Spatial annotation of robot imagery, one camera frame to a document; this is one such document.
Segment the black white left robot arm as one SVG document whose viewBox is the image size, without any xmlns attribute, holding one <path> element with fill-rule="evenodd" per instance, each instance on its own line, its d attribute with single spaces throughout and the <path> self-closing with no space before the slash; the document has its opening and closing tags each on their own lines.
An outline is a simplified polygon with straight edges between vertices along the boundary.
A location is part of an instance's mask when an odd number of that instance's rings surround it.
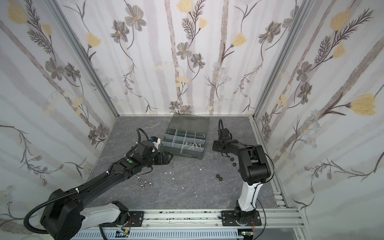
<svg viewBox="0 0 384 240">
<path fill-rule="evenodd" d="M 24 217 L 24 227 L 36 234 L 50 235 L 55 240 L 69 240 L 86 228 L 91 218 L 86 207 L 100 195 L 120 184 L 143 168 L 167 165 L 174 155 L 159 150 L 161 139 L 146 137 L 136 144 L 118 161 L 110 164 L 99 176 L 76 188 L 54 191 L 49 199 L 30 210 Z"/>
</svg>

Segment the green compartment organizer box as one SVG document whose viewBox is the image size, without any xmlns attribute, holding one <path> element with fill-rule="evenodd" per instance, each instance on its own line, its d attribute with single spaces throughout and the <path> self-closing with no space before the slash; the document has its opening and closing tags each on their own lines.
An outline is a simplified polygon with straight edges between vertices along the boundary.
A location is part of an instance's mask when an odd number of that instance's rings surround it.
<svg viewBox="0 0 384 240">
<path fill-rule="evenodd" d="M 201 160 L 204 156 L 209 118 L 174 114 L 162 139 L 162 151 Z"/>
</svg>

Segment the black nut pair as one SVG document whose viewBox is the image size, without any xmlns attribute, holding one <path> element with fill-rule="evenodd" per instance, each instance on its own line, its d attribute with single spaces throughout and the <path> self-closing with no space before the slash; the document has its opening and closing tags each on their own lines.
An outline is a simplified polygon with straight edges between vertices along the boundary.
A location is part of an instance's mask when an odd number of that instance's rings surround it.
<svg viewBox="0 0 384 240">
<path fill-rule="evenodd" d="M 219 174 L 216 174 L 216 178 L 217 178 L 219 181 L 223 181 L 223 178 L 222 178 L 221 175 L 219 175 Z"/>
</svg>

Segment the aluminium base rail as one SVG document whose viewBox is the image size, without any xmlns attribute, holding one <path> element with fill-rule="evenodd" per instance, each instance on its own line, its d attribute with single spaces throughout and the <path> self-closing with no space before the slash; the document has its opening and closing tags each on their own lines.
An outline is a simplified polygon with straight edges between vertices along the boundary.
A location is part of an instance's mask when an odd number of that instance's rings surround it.
<svg viewBox="0 0 384 240">
<path fill-rule="evenodd" d="M 131 210 L 128 228 L 142 229 L 263 229 L 303 228 L 296 209 L 258 209 L 252 220 L 237 221 L 231 210 Z"/>
</svg>

